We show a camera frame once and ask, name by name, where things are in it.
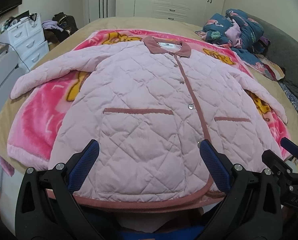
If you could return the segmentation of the grey padded headboard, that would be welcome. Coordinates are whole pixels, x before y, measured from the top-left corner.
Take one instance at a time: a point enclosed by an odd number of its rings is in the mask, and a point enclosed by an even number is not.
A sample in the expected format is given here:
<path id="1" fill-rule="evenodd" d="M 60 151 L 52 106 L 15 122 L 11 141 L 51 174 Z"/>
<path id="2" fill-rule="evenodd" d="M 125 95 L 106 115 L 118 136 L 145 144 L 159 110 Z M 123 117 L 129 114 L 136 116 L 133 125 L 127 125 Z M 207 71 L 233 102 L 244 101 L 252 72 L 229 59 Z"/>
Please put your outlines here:
<path id="1" fill-rule="evenodd" d="M 284 71 L 285 77 L 278 83 L 298 113 L 298 41 L 260 18 L 249 17 L 262 25 L 265 37 L 270 40 L 266 58 Z"/>

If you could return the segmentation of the blue flamingo print quilt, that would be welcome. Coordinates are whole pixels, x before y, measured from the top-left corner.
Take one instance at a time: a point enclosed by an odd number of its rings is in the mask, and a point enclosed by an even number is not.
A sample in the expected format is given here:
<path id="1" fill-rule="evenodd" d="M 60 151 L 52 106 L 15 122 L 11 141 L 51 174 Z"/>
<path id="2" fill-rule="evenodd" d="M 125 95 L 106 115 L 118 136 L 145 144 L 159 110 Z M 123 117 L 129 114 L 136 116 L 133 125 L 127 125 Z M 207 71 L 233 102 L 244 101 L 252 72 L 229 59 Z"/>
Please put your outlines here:
<path id="1" fill-rule="evenodd" d="M 270 80 L 285 77 L 285 71 L 266 58 L 271 42 L 264 36 L 263 26 L 242 10 L 214 14 L 196 34 L 205 42 L 231 49 L 245 65 Z"/>

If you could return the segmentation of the purple clothes pile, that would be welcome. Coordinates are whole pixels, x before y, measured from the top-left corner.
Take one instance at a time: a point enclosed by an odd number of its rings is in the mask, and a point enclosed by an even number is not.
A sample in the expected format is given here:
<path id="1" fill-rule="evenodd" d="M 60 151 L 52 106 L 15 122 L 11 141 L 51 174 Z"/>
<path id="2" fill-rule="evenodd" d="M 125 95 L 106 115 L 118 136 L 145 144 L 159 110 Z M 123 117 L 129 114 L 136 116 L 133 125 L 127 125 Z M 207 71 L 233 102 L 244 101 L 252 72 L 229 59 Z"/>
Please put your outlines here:
<path id="1" fill-rule="evenodd" d="M 63 28 L 61 28 L 57 21 L 52 21 L 52 20 L 48 20 L 48 21 L 44 21 L 41 24 L 42 28 L 45 30 L 59 30 L 60 32 L 63 31 Z"/>

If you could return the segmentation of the pink quilted jacket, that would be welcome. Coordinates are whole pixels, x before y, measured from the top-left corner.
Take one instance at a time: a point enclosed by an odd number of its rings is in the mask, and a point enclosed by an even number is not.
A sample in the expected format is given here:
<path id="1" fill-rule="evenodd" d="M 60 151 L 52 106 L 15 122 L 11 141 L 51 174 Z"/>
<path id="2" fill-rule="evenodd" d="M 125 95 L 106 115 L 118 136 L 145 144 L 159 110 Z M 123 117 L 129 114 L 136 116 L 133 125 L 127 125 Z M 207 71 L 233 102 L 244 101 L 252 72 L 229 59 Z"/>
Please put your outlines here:
<path id="1" fill-rule="evenodd" d="M 283 121 L 283 106 L 249 75 L 185 42 L 146 37 L 69 51 L 20 77 L 10 97 L 74 70 L 89 76 L 65 114 L 49 168 L 91 140 L 99 156 L 77 202 L 109 209 L 157 209 L 223 196 L 199 144 L 207 139 L 233 163 L 265 168 L 281 150 L 251 94 Z"/>

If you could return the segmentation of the pink cartoon bear blanket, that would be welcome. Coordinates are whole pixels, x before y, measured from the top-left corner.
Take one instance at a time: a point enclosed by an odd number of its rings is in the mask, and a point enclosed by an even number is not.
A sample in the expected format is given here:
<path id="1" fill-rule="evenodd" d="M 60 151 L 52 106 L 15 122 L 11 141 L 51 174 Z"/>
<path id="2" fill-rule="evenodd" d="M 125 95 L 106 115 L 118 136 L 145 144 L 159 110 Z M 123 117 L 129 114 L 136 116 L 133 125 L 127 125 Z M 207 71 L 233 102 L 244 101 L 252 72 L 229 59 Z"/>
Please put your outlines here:
<path id="1" fill-rule="evenodd" d="M 227 48 L 210 45 L 206 42 L 179 35 L 141 29 L 100 30 L 92 33 L 75 50 L 91 46 L 112 45 L 119 42 L 142 41 L 152 36 L 168 41 L 184 41 L 192 49 L 202 52 L 247 75 L 251 72 L 238 55 Z M 22 165 L 44 170 L 48 167 L 52 147 L 68 109 L 72 105 L 87 72 L 73 70 L 53 81 L 38 86 L 20 107 L 12 123 L 8 140 L 7 154 Z"/>

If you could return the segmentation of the white drawer cabinet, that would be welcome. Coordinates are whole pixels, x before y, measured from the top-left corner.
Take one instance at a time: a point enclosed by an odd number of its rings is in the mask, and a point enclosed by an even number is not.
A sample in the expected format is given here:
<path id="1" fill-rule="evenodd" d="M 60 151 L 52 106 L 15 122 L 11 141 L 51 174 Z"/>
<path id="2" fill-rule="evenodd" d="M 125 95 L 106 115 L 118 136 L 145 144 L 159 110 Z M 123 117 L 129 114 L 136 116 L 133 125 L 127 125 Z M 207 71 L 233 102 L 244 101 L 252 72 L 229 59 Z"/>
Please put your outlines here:
<path id="1" fill-rule="evenodd" d="M 18 65 L 25 73 L 49 52 L 41 26 L 40 14 L 22 18 L 0 35 L 0 41 L 9 44 L 19 56 Z"/>

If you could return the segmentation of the beige bed cover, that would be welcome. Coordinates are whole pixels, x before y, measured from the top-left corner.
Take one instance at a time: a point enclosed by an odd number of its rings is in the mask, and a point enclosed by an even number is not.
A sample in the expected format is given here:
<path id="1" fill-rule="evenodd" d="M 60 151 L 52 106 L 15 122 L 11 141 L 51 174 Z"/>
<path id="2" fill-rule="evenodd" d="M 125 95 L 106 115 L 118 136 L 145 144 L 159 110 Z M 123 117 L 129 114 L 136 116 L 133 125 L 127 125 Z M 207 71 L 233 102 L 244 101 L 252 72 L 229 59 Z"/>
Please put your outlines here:
<path id="1" fill-rule="evenodd" d="M 148 17 L 103 18 L 87 24 L 85 27 L 79 29 L 71 37 L 67 38 L 64 42 L 61 42 L 60 45 L 56 46 L 48 54 L 46 54 L 46 56 L 44 56 L 35 65 L 35 68 L 72 50 L 78 46 L 78 44 L 86 40 L 92 33 L 102 29 L 152 30 L 199 40 L 198 35 L 194 33 L 194 31 L 198 28 L 198 26 L 189 23 L 177 21 L 172 22 Z M 258 71 L 249 68 L 249 74 L 252 74 L 252 76 L 256 78 L 257 81 L 263 87 L 265 87 L 270 94 L 274 96 L 276 100 L 278 100 L 278 102 L 283 105 L 288 117 L 287 129 L 293 142 L 298 144 L 298 113 L 288 100 L 286 94 L 282 91 L 277 82 L 271 81 L 270 79 L 264 77 Z M 9 176 L 12 176 L 15 170 L 18 170 L 20 173 L 24 173 L 26 170 L 26 167 L 24 167 L 21 163 L 7 155 L 7 138 L 14 117 L 28 96 L 29 94 L 25 94 L 22 98 L 19 98 L 15 101 L 7 99 L 0 111 L 0 165 Z"/>

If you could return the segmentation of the black bag on floor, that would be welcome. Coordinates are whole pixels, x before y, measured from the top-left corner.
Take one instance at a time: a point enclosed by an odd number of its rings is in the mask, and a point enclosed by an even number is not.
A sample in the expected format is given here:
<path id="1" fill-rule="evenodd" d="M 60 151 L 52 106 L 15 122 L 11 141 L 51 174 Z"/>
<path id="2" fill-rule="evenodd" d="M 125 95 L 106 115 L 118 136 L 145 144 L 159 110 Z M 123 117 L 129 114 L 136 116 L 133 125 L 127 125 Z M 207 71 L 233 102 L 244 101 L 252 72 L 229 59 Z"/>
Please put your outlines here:
<path id="1" fill-rule="evenodd" d="M 63 31 L 55 30 L 54 34 L 56 35 L 59 42 L 63 42 L 65 39 L 70 37 L 72 34 L 78 31 L 76 21 L 73 16 L 67 15 L 63 12 L 60 12 L 52 18 L 53 21 L 57 22 L 57 26 L 63 29 Z"/>

